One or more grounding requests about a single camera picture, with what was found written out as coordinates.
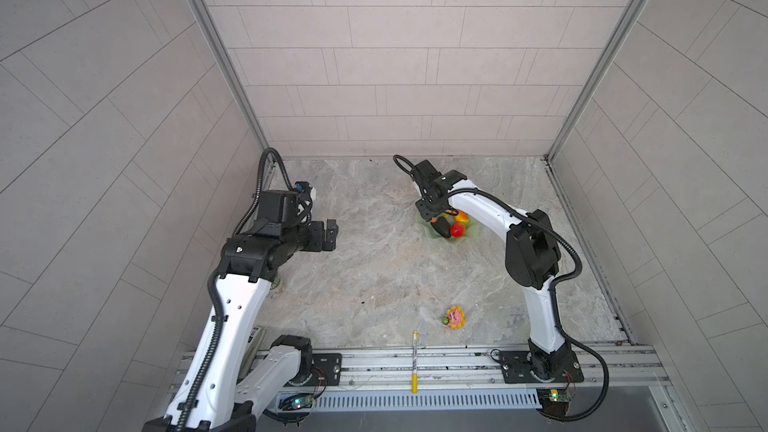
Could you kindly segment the pink yellow flower pig toy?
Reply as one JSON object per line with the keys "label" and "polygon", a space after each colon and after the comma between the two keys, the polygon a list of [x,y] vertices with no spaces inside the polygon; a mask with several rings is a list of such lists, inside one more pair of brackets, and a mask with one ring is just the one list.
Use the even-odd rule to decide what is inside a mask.
{"label": "pink yellow flower pig toy", "polygon": [[454,330],[462,329],[465,323],[465,314],[460,306],[451,307],[442,318],[442,324]]}

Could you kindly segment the red yellow fake mango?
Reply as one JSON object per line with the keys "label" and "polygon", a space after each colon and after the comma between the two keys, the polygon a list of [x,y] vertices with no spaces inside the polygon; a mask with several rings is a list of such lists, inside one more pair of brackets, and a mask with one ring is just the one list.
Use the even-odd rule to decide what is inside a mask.
{"label": "red yellow fake mango", "polygon": [[459,211],[455,216],[454,220],[456,223],[461,223],[465,226],[468,226],[470,224],[470,218],[469,215],[465,212]]}

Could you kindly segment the left circuit board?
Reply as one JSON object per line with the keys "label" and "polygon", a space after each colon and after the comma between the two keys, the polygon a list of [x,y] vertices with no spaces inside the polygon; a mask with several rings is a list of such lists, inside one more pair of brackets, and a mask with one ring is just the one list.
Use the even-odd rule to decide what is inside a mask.
{"label": "left circuit board", "polygon": [[280,411],[299,411],[311,409],[316,397],[313,394],[296,394],[281,400],[278,409]]}

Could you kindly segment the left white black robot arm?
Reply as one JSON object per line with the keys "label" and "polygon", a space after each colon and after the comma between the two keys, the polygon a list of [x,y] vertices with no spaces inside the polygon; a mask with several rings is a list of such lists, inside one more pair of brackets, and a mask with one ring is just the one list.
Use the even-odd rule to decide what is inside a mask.
{"label": "left white black robot arm", "polygon": [[279,267],[297,252],[336,247],[336,222],[311,218],[314,197],[307,182],[258,194],[255,222],[225,242],[207,279],[212,309],[182,385],[144,430],[253,431],[286,383],[311,377],[311,341],[295,335],[280,336],[245,377],[239,372]]}

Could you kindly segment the aluminium mounting rail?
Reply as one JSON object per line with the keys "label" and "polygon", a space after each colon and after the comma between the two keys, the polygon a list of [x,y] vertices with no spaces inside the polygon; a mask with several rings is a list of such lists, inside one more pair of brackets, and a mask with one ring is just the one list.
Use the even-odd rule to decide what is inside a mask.
{"label": "aluminium mounting rail", "polygon": [[[609,371],[614,387],[669,385],[671,379],[651,346],[593,344],[593,353],[574,349],[583,370],[578,388],[600,387],[603,371]],[[544,388],[534,384],[505,384],[497,361],[500,351],[526,350],[516,346],[418,347],[418,386],[423,390],[469,390],[492,388]],[[342,369],[338,386],[329,391],[373,391],[411,389],[412,347],[328,349],[340,353]]]}

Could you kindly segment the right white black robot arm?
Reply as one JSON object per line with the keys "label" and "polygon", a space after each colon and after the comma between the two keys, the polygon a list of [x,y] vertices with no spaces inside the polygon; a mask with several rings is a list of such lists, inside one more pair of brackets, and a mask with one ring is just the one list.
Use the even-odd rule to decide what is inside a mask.
{"label": "right white black robot arm", "polygon": [[401,169],[421,195],[416,208],[424,220],[462,211],[504,240],[505,268],[523,289],[530,321],[529,373],[541,382],[559,378],[569,364],[572,340],[563,330],[556,285],[582,271],[574,248],[552,229],[545,212],[514,208],[456,170],[443,174],[428,160],[406,161]]}

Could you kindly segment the right circuit board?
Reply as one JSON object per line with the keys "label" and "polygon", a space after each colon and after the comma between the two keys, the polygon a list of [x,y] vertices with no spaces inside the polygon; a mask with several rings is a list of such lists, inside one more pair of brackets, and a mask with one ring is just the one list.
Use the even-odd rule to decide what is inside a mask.
{"label": "right circuit board", "polygon": [[537,389],[537,397],[541,415],[553,416],[557,419],[566,417],[570,410],[572,394],[566,389]]}

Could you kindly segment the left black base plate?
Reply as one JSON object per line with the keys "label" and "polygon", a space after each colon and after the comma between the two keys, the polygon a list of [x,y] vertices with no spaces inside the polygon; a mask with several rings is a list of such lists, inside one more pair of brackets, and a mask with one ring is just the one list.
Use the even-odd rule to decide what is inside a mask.
{"label": "left black base plate", "polygon": [[311,375],[304,382],[294,383],[294,387],[338,386],[342,369],[340,353],[319,353],[313,355]]}

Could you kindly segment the circuit board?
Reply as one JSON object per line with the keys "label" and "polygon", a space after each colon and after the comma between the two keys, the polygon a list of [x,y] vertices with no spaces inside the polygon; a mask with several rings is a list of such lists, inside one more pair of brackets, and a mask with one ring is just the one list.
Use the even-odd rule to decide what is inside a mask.
{"label": "circuit board", "polygon": [[313,394],[296,394],[281,400],[278,409],[280,411],[299,411],[311,409],[316,397]]}
{"label": "circuit board", "polygon": [[570,410],[572,394],[566,389],[537,389],[537,397],[541,415],[553,416],[557,419],[566,417]]}

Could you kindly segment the dark fake avocado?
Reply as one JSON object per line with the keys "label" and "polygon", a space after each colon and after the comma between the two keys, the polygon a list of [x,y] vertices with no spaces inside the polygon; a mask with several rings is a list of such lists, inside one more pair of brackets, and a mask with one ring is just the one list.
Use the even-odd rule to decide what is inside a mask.
{"label": "dark fake avocado", "polygon": [[450,235],[450,227],[452,225],[451,222],[449,222],[445,217],[440,216],[433,218],[430,221],[430,225],[432,229],[441,237],[443,238],[451,238]]}

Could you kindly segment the fake red strawberry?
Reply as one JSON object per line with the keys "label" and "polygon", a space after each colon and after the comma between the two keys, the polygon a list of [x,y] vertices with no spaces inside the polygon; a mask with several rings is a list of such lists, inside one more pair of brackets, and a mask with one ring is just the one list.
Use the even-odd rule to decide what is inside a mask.
{"label": "fake red strawberry", "polygon": [[450,235],[453,238],[460,238],[466,234],[467,226],[461,222],[455,222],[450,227]]}

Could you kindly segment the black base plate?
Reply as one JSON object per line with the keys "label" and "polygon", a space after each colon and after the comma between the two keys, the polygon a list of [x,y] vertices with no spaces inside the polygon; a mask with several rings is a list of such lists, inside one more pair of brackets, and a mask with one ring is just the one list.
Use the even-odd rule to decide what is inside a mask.
{"label": "black base plate", "polygon": [[338,386],[342,369],[340,353],[319,353],[313,355],[311,375],[304,382],[294,383],[294,387]]}
{"label": "black base plate", "polygon": [[497,361],[501,367],[505,384],[534,384],[544,387],[549,383],[582,383],[585,380],[583,370],[576,354],[571,351],[564,362],[554,368],[547,379],[540,379],[534,372],[527,350],[500,351]]}

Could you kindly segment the light green scalloped bowl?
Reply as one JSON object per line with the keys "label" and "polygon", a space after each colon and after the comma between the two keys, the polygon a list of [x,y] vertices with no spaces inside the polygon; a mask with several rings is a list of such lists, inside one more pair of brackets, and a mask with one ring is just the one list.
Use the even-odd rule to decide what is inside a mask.
{"label": "light green scalloped bowl", "polygon": [[480,226],[471,216],[463,211],[443,213],[440,216],[425,221],[416,216],[417,224],[422,227],[430,239],[444,240],[449,243],[460,242],[478,235]]}

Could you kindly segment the white yellow pen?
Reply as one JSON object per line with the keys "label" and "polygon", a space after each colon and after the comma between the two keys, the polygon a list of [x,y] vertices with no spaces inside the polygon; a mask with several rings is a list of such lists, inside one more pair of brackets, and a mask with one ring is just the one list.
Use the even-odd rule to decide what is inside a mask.
{"label": "white yellow pen", "polygon": [[418,343],[419,333],[413,331],[412,334],[412,367],[411,367],[411,393],[417,395],[419,392],[418,386]]}

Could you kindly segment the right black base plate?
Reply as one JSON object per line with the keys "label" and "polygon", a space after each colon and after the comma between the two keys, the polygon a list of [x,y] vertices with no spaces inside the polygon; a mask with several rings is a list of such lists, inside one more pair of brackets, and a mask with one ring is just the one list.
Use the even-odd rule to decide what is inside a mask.
{"label": "right black base plate", "polygon": [[500,351],[497,361],[501,367],[505,384],[534,384],[544,387],[549,383],[582,383],[585,380],[583,370],[576,354],[571,351],[564,362],[554,368],[547,379],[540,379],[534,372],[527,350]]}

